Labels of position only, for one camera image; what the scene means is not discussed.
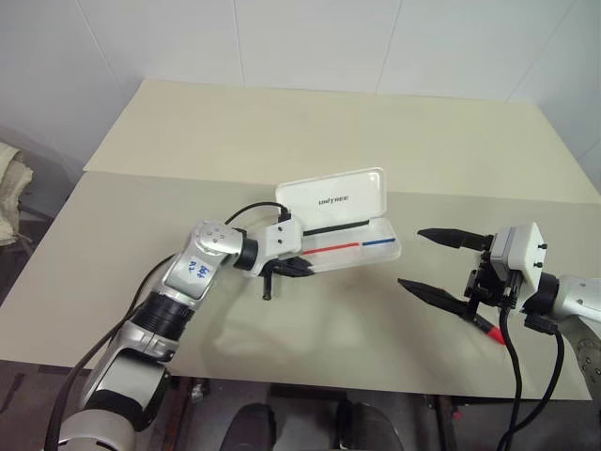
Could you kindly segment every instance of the beige table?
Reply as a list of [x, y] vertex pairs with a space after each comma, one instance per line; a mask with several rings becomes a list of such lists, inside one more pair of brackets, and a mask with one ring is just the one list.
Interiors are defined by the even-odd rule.
[[[510, 397], [503, 347], [396, 284], [402, 276], [459, 296], [475, 264], [474, 253], [418, 239], [415, 231], [488, 233], [534, 220], [550, 244], [548, 271], [599, 276], [599, 195], [528, 105], [348, 96], [144, 84], [0, 308], [0, 358], [73, 365], [198, 219], [270, 199], [274, 182], [379, 164], [391, 189], [387, 216], [404, 246], [399, 260], [278, 280], [271, 302], [260, 299], [260, 280], [225, 270], [172, 368], [214, 378]], [[266, 113], [270, 105], [278, 114]], [[365, 111], [388, 125], [379, 129]], [[368, 148], [378, 130], [388, 137]], [[326, 152], [336, 136], [344, 145]], [[423, 140], [431, 144], [426, 153]], [[315, 158], [301, 155], [303, 148]], [[151, 177], [158, 175], [168, 177]], [[268, 210], [254, 212], [240, 225], [269, 219]], [[483, 314], [496, 317], [492, 309]], [[510, 329], [524, 394], [539, 397], [553, 340], [525, 330], [519, 317]], [[571, 350], [555, 396], [588, 397]]]

